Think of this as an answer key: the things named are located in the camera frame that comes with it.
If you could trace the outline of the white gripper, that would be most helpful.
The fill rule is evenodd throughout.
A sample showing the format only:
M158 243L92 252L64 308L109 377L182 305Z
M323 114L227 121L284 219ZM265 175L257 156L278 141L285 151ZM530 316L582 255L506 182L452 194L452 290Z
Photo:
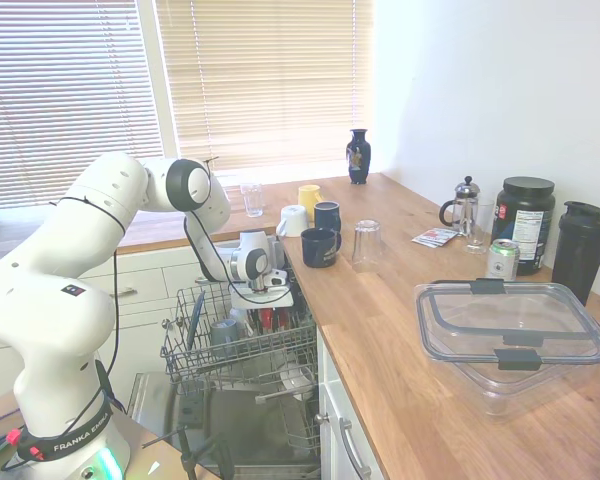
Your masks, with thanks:
M272 287L267 290L254 291L247 284L229 286L231 305L236 309L248 309L249 326L254 334L259 333L257 311L253 309L274 308L273 328L282 328L282 309L294 304L288 286Z

